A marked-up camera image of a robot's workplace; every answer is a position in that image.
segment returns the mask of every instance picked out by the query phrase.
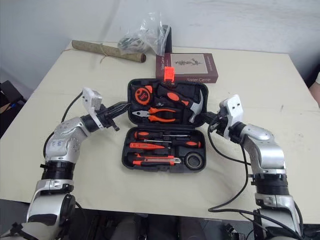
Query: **hammer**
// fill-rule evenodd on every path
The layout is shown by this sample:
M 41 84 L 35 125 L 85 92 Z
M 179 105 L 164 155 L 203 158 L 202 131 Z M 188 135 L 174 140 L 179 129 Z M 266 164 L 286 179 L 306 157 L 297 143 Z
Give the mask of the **hammer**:
M 200 102 L 199 103 L 196 103 L 196 102 L 192 101 L 191 99 L 186 98 L 176 92 L 169 91 L 168 89 L 166 89 L 165 87 L 163 87 L 161 85 L 158 87 L 157 93 L 159 96 L 166 96 L 167 98 L 171 99 L 172 101 L 183 104 L 188 109 L 190 109 L 193 113 L 192 113 L 192 116 L 189 118 L 189 122 L 192 124 L 195 122 L 196 116 L 199 115 L 202 111 L 202 107 L 204 104 L 204 96 L 202 95 L 201 90 L 200 90 Z

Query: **toolbox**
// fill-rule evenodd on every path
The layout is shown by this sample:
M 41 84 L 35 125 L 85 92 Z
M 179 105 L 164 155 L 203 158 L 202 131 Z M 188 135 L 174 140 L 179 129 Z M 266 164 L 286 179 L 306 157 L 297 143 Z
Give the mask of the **toolbox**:
M 206 143 L 195 128 L 205 123 L 208 88 L 202 83 L 133 79 L 127 87 L 128 116 L 122 164 L 148 172 L 197 173 L 206 166 Z

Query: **table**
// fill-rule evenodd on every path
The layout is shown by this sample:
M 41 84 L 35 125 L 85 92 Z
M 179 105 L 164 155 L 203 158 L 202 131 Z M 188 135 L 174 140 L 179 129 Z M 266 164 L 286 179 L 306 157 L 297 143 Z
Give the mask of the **table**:
M 209 83 L 207 109 L 239 94 L 244 123 L 269 129 L 282 147 L 290 194 L 305 223 L 320 224 L 319 162 L 320 111 L 287 54 L 175 47 L 177 53 L 212 53 L 219 73 Z M 155 77 L 155 56 L 145 63 L 83 51 L 64 51 L 0 141 L 0 198 L 29 202 L 41 179 L 43 144 L 82 87 L 97 90 L 103 104 L 127 99 L 134 78 Z M 85 115 L 81 101 L 67 118 Z M 72 194 L 87 209 L 243 220 L 236 213 L 210 213 L 208 208 L 233 197 L 245 181 L 244 166 L 223 159 L 205 137 L 207 165 L 200 173 L 172 174 L 129 170 L 121 163 L 127 131 L 135 125 L 128 115 L 115 118 L 120 131 L 96 131 L 82 143 L 75 166 Z M 204 134 L 208 125 L 198 129 Z M 223 153 L 241 159 L 238 145 L 213 135 Z M 256 209 L 255 188 L 248 186 L 228 207 Z

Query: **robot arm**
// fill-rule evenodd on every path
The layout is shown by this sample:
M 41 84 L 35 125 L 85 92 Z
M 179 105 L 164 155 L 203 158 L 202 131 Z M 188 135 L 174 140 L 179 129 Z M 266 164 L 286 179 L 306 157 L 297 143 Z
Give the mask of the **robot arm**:
M 83 89 L 83 104 L 88 115 L 75 117 L 60 123 L 45 147 L 43 174 L 27 212 L 26 223 L 14 224 L 5 233 L 5 240 L 54 240 L 68 233 L 76 199 L 70 193 L 74 189 L 73 172 L 79 158 L 80 145 L 92 132 L 113 126 L 113 118 L 127 111 L 127 102 L 119 102 L 109 108 L 101 104 L 102 97 L 89 88 Z
M 273 134 L 261 127 L 241 122 L 243 116 L 239 96 L 235 95 L 220 103 L 218 114 L 208 112 L 204 119 L 210 124 L 210 131 L 216 132 L 234 143 L 240 144 L 249 153 L 252 184 L 256 186 L 255 202 L 260 209 L 257 215 L 265 215 L 288 226 L 302 236 L 302 219 L 289 194 L 285 158 L 282 149 L 275 142 Z M 286 236 L 286 231 L 277 224 L 255 215 L 254 220 L 274 235 Z M 266 233 L 254 225 L 256 239 L 265 239 Z

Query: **screwdriver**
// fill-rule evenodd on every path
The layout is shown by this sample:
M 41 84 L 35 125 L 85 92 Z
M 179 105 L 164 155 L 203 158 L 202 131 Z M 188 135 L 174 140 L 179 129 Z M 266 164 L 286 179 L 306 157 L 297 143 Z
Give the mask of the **screwdriver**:
M 149 131 L 136 131 L 134 133 L 135 139 L 154 139 L 154 138 L 161 138 L 164 136 L 168 137 L 190 137 L 190 135 L 167 135 L 163 132 L 149 132 Z
M 199 141 L 189 141 L 189 140 L 172 140 L 172 141 L 162 141 L 162 140 L 149 140 L 144 139 L 144 142 L 154 142 L 154 143 L 170 143 L 172 146 L 185 146 L 189 148 L 201 148 L 201 142 Z
M 144 143 L 144 142 L 130 142 L 129 148 L 131 149 L 144 149 L 144 150 L 155 150 L 155 149 L 164 149 L 162 145 Z

